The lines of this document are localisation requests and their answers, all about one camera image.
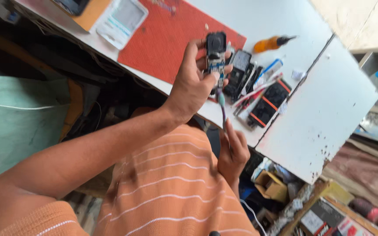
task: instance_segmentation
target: mobile phone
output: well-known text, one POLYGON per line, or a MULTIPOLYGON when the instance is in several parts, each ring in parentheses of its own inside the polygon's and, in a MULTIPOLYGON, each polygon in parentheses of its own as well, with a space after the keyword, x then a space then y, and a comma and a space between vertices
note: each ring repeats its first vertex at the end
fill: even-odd
POLYGON ((80 16, 90 0, 52 0, 73 16, 80 16))
POLYGON ((254 65, 250 63, 251 58, 250 53, 239 49, 231 60, 233 70, 227 75, 228 85, 224 89, 224 94, 232 99, 238 98, 241 89, 253 71, 254 65))
MULTIPOLYGON (((209 33, 207 35, 205 47, 207 50, 206 63, 208 73, 218 72, 220 78, 224 79, 224 67, 226 65, 227 36, 224 32, 209 33)), ((217 84, 215 84, 211 95, 215 94, 217 84)))
POLYGON ((267 126, 290 93, 291 87, 284 80, 278 80, 271 85, 249 114, 247 124, 249 126, 258 125, 262 128, 267 126))

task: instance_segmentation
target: sticker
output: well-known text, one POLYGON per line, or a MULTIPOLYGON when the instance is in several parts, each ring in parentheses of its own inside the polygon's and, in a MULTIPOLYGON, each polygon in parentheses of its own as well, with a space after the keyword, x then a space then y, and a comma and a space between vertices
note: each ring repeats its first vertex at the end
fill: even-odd
POLYGON ((293 71, 291 78, 295 81, 300 81, 304 77, 306 77, 307 73, 306 72, 300 72, 300 71, 293 71))
POLYGON ((287 112, 287 102, 283 102, 278 108, 279 114, 285 114, 287 112))

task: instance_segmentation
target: small paper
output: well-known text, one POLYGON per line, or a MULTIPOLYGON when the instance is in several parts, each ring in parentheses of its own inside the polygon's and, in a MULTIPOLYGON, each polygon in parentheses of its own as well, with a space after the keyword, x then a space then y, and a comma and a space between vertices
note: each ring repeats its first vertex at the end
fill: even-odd
POLYGON ((300 71, 293 71, 291 78, 295 81, 300 81, 304 77, 306 77, 307 73, 306 72, 300 72, 300 71))
POLYGON ((303 203, 300 201, 300 199, 294 199, 292 208, 294 210, 300 210, 303 208, 303 203))
POLYGON ((287 102, 283 102, 278 108, 279 114, 285 114, 287 112, 287 102))

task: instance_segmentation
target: person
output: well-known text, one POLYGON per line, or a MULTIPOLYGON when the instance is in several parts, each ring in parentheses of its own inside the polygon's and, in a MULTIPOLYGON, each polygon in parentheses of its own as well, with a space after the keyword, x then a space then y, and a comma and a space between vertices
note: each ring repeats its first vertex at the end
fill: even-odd
POLYGON ((0 236, 88 235, 58 200, 112 165, 93 235, 258 235, 239 201, 250 157, 244 134, 228 119, 217 159, 206 134, 186 125, 219 78, 202 73, 205 57, 196 56, 204 47, 204 40, 187 45, 157 110, 46 148, 2 173, 0 236))

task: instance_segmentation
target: green cloth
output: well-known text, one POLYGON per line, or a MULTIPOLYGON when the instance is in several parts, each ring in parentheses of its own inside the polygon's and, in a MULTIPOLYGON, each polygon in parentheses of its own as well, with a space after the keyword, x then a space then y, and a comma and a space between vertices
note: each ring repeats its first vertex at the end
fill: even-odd
POLYGON ((33 153, 58 143, 69 108, 65 78, 39 81, 0 76, 0 105, 37 108, 18 110, 0 107, 0 174, 33 153))

